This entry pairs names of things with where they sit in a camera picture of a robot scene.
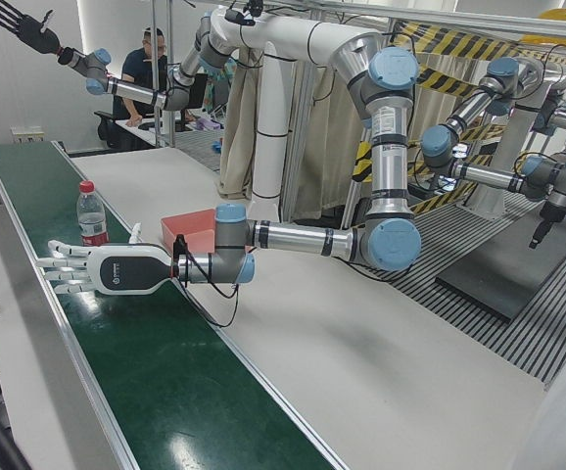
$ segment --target metal grating floor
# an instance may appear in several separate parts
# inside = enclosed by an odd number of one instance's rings
[[[392,285],[548,384],[566,360],[566,259],[509,324],[434,282],[443,269],[534,206],[520,195],[506,195],[505,204],[506,217],[495,221],[483,220],[455,205],[420,216],[416,225],[423,240],[421,256],[411,272]],[[529,240],[517,243],[524,243],[527,250]],[[385,271],[370,271],[382,278],[391,275]]]

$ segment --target plastic bottle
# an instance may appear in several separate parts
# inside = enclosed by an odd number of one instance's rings
[[[76,204],[78,225],[85,247],[99,247],[109,242],[105,207],[94,191],[94,183],[81,181],[78,185],[80,196]]]

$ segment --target gray platform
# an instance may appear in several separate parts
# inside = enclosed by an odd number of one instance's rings
[[[535,249],[527,248],[542,221],[542,205],[442,271],[436,282],[504,321],[513,320],[566,258],[566,218]]]

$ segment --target bottle label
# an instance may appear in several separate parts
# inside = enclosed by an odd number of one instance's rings
[[[99,233],[96,235],[82,236],[83,247],[100,247],[105,243],[109,243],[109,235],[107,232]]]
[[[109,235],[107,234],[107,222],[103,219],[91,217],[96,221],[81,221],[80,234],[83,239],[84,247],[99,247],[104,243],[109,243]]]

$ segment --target yellow hard hat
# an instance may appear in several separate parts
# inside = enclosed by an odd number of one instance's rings
[[[566,8],[553,8],[552,10],[546,10],[544,13],[538,15],[541,20],[558,20],[561,22],[566,22]],[[540,36],[536,34],[525,34],[521,42],[529,42],[531,44],[563,44],[566,46],[566,37],[550,37],[550,36]]]

